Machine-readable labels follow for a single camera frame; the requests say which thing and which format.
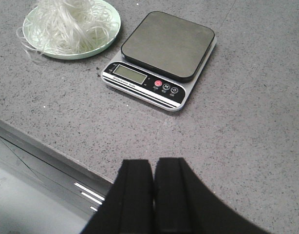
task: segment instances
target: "lcd display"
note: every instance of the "lcd display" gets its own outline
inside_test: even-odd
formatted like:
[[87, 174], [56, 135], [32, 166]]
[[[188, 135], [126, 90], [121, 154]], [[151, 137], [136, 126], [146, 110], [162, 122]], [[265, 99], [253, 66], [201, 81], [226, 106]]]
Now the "lcd display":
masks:
[[127, 78], [129, 80], [132, 80], [138, 84], [142, 84], [146, 78], [146, 75], [136, 72], [134, 70], [131, 70], [122, 65], [118, 65], [117, 68], [115, 69], [114, 73], [117, 75], [120, 75], [124, 78]]

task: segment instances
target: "scale control panel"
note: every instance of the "scale control panel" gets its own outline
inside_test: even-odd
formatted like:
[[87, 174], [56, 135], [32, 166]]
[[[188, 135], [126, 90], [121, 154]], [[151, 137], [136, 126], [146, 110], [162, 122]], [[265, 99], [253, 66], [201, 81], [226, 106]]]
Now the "scale control panel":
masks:
[[103, 79], [116, 88], [158, 102], [168, 108], [176, 108], [185, 98], [185, 90], [178, 84], [123, 62], [110, 63], [102, 73]]

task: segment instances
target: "scale weighing platform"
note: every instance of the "scale weighing platform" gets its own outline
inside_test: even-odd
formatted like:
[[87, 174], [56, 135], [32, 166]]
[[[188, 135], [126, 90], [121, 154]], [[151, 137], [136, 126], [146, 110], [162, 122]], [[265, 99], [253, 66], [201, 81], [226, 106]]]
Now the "scale weighing platform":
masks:
[[180, 110], [214, 46], [207, 27], [149, 13], [121, 46], [101, 77], [108, 85], [168, 111]]

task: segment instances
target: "white noodles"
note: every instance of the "white noodles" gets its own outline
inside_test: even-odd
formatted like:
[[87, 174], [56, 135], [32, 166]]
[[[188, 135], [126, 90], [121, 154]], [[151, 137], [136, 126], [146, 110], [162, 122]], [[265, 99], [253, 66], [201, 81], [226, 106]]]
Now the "white noodles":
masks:
[[[94, 0], [39, 0], [35, 15], [26, 20], [26, 36], [42, 53], [80, 54], [110, 39], [110, 10]], [[34, 50], [27, 43], [22, 44]]]

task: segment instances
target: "speckled stone countertop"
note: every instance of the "speckled stone countertop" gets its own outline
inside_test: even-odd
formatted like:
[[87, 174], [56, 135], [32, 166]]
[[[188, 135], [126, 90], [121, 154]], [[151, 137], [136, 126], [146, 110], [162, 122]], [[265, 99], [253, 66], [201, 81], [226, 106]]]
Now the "speckled stone countertop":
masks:
[[[109, 0], [117, 40], [91, 58], [27, 59], [33, 1], [0, 1], [0, 118], [110, 179], [124, 158], [184, 157], [223, 202], [299, 234], [299, 0]], [[168, 113], [107, 87], [101, 69], [151, 11], [210, 27], [214, 49], [186, 107]]]

